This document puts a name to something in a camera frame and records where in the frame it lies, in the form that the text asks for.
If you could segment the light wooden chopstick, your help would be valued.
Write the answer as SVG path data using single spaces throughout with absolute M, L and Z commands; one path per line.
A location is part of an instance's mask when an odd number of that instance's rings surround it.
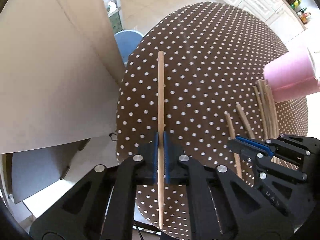
M 159 229 L 164 225 L 164 52 L 158 52 L 158 218 Z

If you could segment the white kitchen cabinets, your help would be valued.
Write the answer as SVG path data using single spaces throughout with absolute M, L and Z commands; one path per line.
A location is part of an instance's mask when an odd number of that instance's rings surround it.
M 305 24 L 285 0 L 223 0 L 250 12 L 268 25 L 283 43 L 306 30 Z

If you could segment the wooden chopstick in bundle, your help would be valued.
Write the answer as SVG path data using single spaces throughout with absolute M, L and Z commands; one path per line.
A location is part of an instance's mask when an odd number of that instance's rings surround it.
M 257 85 L 258 85 L 258 89 L 259 89 L 262 109 L 264 112 L 264 119 L 265 119 L 265 124 L 266 124 L 265 129 L 266 129 L 266 133 L 267 133 L 267 138 L 271 139 L 271 138 L 274 138 L 273 119 L 272 119 L 270 104 L 269 104 L 269 101 L 267 98 L 267 90 L 265 87 L 264 80 L 262 80 L 262 79 L 258 80 Z
M 266 119 L 265 119 L 265 114 L 264 114 L 264 109 L 263 109 L 263 105 L 262 105 L 262 101 L 257 89 L 257 86 L 254 85 L 253 86 L 253 90 L 255 93 L 255 97 L 258 103 L 258 107 L 260 110 L 260 116 L 261 116 L 261 122 L 262 122 L 262 126 L 263 126 L 263 134 L 264 134 L 264 140 L 268 139 L 268 130 L 267 130 L 267 124 L 266 124 Z
M 269 112 L 269 116 L 270 116 L 271 138 L 276 139 L 279 136 L 279 127 L 278 127 L 276 105 L 274 102 L 271 87 L 269 86 L 269 84 L 266 80 L 264 80 L 264 89 L 265 89 L 265 95 L 267 98 L 268 112 Z

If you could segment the brown polka dot tablecloth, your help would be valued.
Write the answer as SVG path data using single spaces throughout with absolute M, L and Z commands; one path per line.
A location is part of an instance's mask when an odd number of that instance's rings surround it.
M 165 130 L 204 165 L 235 168 L 227 149 L 230 114 L 245 129 L 242 108 L 255 137 L 263 124 L 253 85 L 264 66 L 287 52 L 261 20 L 240 8 L 203 2 L 166 16 L 130 55 L 117 105 L 117 159 L 135 154 L 157 130 L 158 53 L 164 53 Z

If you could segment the pink utensil cup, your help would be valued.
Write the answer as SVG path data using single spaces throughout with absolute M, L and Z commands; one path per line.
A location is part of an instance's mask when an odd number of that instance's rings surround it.
M 319 92 L 319 55 L 309 48 L 289 51 L 266 64 L 264 79 L 275 102 L 284 102 Z

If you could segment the bottles on counter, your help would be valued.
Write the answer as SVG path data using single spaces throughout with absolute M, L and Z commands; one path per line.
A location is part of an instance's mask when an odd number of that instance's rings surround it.
M 295 11 L 301 22 L 306 25 L 310 21 L 311 14 L 307 7 L 301 7 L 302 0 L 285 0 L 291 9 Z

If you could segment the blue chair seat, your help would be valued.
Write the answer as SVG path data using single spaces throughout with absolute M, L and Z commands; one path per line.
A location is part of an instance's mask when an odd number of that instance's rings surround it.
M 143 34 L 136 30 L 123 30 L 114 35 L 124 64 L 127 64 L 129 56 L 137 48 L 143 37 Z

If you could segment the metal storage rack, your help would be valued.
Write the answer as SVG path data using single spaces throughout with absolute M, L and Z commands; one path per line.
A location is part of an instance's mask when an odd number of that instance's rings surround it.
M 123 12 L 120 0 L 103 0 L 113 33 L 116 34 L 124 30 L 123 26 Z

